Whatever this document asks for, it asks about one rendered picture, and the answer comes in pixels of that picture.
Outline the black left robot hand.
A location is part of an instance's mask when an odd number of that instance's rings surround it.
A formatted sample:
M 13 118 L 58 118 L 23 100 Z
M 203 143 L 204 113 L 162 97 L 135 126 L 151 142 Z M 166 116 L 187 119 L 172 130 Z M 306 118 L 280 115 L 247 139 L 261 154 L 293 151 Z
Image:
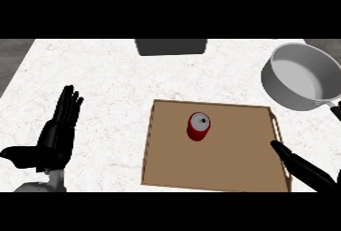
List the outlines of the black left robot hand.
M 72 160 L 76 123 L 85 98 L 66 86 L 55 114 L 44 127 L 36 146 L 11 146 L 0 157 L 11 160 L 18 169 L 36 168 L 38 172 L 63 170 Z

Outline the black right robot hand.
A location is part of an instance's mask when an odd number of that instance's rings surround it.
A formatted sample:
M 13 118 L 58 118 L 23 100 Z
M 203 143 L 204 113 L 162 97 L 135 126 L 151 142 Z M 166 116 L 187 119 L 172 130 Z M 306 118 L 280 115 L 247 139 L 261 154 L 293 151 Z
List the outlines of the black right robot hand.
M 289 172 L 312 189 L 327 193 L 341 192 L 341 171 L 339 172 L 337 180 L 334 180 L 331 175 L 302 158 L 280 141 L 272 141 L 271 145 Z

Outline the brown wooden tray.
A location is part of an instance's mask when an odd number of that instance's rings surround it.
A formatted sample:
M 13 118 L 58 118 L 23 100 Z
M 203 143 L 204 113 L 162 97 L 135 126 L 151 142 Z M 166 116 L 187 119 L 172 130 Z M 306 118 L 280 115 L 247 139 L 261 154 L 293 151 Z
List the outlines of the brown wooden tray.
M 187 133 L 197 112 L 212 119 L 212 129 L 200 142 Z M 142 184 L 289 192 L 293 177 L 271 146 L 280 139 L 280 123 L 268 106 L 159 100 L 151 111 Z

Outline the red can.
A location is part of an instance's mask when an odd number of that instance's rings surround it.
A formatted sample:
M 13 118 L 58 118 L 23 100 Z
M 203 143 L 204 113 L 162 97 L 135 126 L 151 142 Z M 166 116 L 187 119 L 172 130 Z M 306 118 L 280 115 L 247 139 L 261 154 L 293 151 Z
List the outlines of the red can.
M 187 127 L 187 133 L 188 137 L 200 142 L 212 129 L 212 119 L 210 117 L 203 113 L 197 112 L 191 115 L 188 120 L 188 127 Z

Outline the grey metal pot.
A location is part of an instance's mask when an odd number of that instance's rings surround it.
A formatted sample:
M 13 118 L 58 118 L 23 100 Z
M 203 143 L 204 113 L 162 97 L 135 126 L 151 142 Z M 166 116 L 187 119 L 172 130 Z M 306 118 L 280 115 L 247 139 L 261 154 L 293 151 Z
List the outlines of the grey metal pot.
M 268 95 L 294 111 L 311 111 L 327 105 L 341 121 L 341 65 L 320 48 L 286 43 L 272 52 L 262 69 Z

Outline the dark grey appliance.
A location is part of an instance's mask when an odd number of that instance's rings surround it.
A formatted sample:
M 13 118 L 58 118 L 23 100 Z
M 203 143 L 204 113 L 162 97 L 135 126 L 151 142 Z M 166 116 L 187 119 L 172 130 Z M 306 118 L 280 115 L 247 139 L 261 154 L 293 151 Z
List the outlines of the dark grey appliance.
M 142 56 L 203 54 L 207 39 L 137 39 L 138 52 Z

